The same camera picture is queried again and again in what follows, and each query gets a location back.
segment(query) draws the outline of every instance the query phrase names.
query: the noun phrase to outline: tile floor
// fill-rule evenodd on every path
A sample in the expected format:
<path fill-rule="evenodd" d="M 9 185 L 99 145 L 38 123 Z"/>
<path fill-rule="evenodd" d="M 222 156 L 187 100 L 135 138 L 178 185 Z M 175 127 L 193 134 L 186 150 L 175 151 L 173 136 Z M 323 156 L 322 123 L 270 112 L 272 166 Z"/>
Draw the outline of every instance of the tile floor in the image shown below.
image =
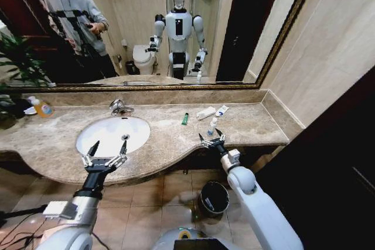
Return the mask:
<path fill-rule="evenodd" d="M 176 227 L 197 228 L 208 236 L 232 241 L 243 249 L 261 249 L 254 232 L 241 216 L 233 191 L 229 190 L 230 206 L 221 218 L 208 219 L 201 215 L 195 199 L 209 180 L 218 180 L 227 186 L 225 174 L 221 171 L 191 170 L 186 175 L 176 171 L 136 186 L 106 187 L 94 232 L 112 250 L 150 249 L 165 231 Z M 38 207 L 50 200 L 68 200 L 77 188 L 48 179 L 36 179 L 14 210 Z M 0 240 L 22 218 L 9 220 L 0 229 Z M 35 231 L 43 221 L 40 214 L 29 217 L 3 243 L 10 241 L 17 232 Z M 37 235 L 56 224 L 56 220 L 46 221 Z M 16 244 L 6 249 L 14 250 L 21 246 Z M 104 247 L 94 239 L 93 249 Z"/>

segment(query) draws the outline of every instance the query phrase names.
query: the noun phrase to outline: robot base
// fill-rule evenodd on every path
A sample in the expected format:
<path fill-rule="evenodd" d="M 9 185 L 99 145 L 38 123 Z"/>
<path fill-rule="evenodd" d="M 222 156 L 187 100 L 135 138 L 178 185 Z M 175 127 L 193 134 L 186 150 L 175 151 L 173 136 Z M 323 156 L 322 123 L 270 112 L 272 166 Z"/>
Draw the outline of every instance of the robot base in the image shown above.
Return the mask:
<path fill-rule="evenodd" d="M 175 228 L 167 231 L 152 248 L 152 250 L 173 249 L 240 250 L 241 248 L 221 238 L 208 238 L 203 232 L 194 228 Z"/>

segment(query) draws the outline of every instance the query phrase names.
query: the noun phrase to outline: gray hoodie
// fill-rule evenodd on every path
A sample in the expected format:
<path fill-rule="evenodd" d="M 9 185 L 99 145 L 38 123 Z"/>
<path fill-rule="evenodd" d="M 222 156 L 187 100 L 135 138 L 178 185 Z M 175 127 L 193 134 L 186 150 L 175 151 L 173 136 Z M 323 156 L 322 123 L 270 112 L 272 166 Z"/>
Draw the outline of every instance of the gray hoodie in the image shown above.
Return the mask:
<path fill-rule="evenodd" d="M 46 6 L 49 12 L 71 11 L 71 10 L 80 10 L 82 12 L 87 11 L 96 23 L 103 23 L 105 24 L 106 29 L 108 29 L 107 19 L 103 16 L 103 14 L 96 7 L 93 0 L 44 0 L 44 1 L 46 3 Z M 86 23 L 90 23 L 89 19 L 87 19 L 86 16 L 79 16 L 77 17 L 77 19 L 80 24 L 81 30 L 86 36 L 86 42 L 91 44 L 101 56 L 106 55 L 107 51 L 105 50 L 105 44 L 103 43 L 103 40 L 98 39 L 97 36 L 93 34 L 89 30 L 89 28 L 86 26 Z M 67 19 L 60 18 L 60 21 L 64 28 L 66 36 L 75 41 L 76 43 L 75 50 L 76 52 L 80 53 L 81 40 L 80 40 L 78 33 L 73 29 L 71 23 Z"/>

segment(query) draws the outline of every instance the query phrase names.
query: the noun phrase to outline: cable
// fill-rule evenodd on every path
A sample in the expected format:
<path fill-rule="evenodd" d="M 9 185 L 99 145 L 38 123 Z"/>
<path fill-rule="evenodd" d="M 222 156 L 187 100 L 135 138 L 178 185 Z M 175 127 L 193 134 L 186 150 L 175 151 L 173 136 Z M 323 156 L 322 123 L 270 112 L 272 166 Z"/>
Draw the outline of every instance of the cable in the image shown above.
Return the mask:
<path fill-rule="evenodd" d="M 5 247 L 5 249 L 7 249 L 8 247 L 10 247 L 11 245 L 14 245 L 14 244 L 17 244 L 18 242 L 20 242 L 20 241 L 22 241 L 22 240 L 25 240 L 25 244 L 24 244 L 24 246 L 23 247 L 21 247 L 20 249 L 22 249 L 22 248 L 26 248 L 30 243 L 33 243 L 34 242 L 34 239 L 35 238 L 41 238 L 42 237 L 42 235 L 38 235 L 38 236 L 35 236 L 35 234 L 36 234 L 36 232 L 38 231 L 38 230 L 40 230 L 40 228 L 45 224 L 45 222 L 47 221 L 47 218 L 45 218 L 44 219 L 44 221 L 40 224 L 40 226 L 38 226 L 38 228 L 34 231 L 34 232 L 19 232 L 19 233 L 17 233 L 10 241 L 8 241 L 8 242 L 6 242 L 6 243 L 4 243 L 4 244 L 2 244 L 2 245 L 0 245 L 0 246 L 4 246 L 4 245 L 6 245 L 6 244 L 9 244 L 9 245 L 7 245 L 6 247 Z M 18 236 L 18 235 L 20 235 L 20 234 L 30 234 L 30 235 L 28 235 L 28 236 L 25 236 L 25 237 L 22 237 L 22 238 L 19 238 L 19 239 L 17 239 L 16 241 L 14 241 L 13 242 L 13 240 Z"/>
<path fill-rule="evenodd" d="M 6 240 L 6 238 L 16 229 L 16 228 L 18 228 L 19 227 L 19 225 L 21 225 L 21 223 L 23 223 L 24 221 L 26 221 L 26 219 L 28 219 L 30 216 L 32 216 L 32 215 L 35 215 L 35 213 L 33 213 L 33 214 L 29 214 L 29 215 L 27 215 L 25 218 L 23 218 L 22 220 L 21 220 L 21 222 L 19 222 L 11 231 L 9 231 L 8 232 L 8 234 L 6 235 L 6 236 L 4 236 L 4 238 L 0 241 L 0 246 L 3 246 L 3 245 L 5 245 L 5 244 L 8 244 L 9 242 L 7 242 L 7 243 L 4 243 L 3 244 L 3 242 L 4 242 L 4 240 Z"/>
<path fill-rule="evenodd" d="M 42 235 L 38 235 L 38 236 L 33 236 L 33 235 L 29 235 L 29 236 L 27 236 L 27 237 L 22 237 L 22 238 L 19 238 L 19 239 L 17 239 L 16 241 L 14 241 L 13 243 L 11 243 L 11 244 L 9 244 L 7 247 L 5 247 L 4 248 L 4 250 L 6 250 L 6 249 L 8 249 L 8 247 L 10 247 L 10 246 L 12 246 L 12 245 L 15 245 L 15 244 L 17 244 L 18 242 L 20 242 L 20 241 L 22 241 L 22 240 L 26 240 L 26 239 L 30 239 L 30 238 L 41 238 L 42 237 Z M 25 248 L 25 247 L 27 247 L 27 245 L 24 245 L 24 246 L 22 246 L 22 247 L 20 247 L 19 249 L 23 249 L 23 248 Z"/>
<path fill-rule="evenodd" d="M 95 233 L 92 233 L 92 234 L 99 241 L 99 243 L 106 248 L 106 250 L 110 250 L 110 248 L 102 240 L 100 240 L 100 238 Z"/>

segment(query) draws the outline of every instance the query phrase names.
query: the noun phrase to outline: soap bottle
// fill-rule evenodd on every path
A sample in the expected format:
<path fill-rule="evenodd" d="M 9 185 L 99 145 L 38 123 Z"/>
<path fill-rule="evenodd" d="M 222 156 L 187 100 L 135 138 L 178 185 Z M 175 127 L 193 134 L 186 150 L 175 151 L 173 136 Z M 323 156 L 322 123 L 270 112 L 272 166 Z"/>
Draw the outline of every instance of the soap bottle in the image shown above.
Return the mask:
<path fill-rule="evenodd" d="M 213 135 L 213 131 L 215 130 L 216 126 L 217 126 L 217 118 L 214 117 L 214 118 L 212 118 L 212 121 L 211 121 L 211 123 L 210 123 L 210 128 L 209 128 L 209 130 L 207 131 L 207 134 L 208 134 L 209 136 L 212 136 L 212 135 Z"/>
<path fill-rule="evenodd" d="M 35 98 L 34 96 L 29 97 L 32 105 L 34 106 L 36 112 L 41 117 L 50 117 L 53 113 L 52 107 L 47 105 L 45 102 Z"/>

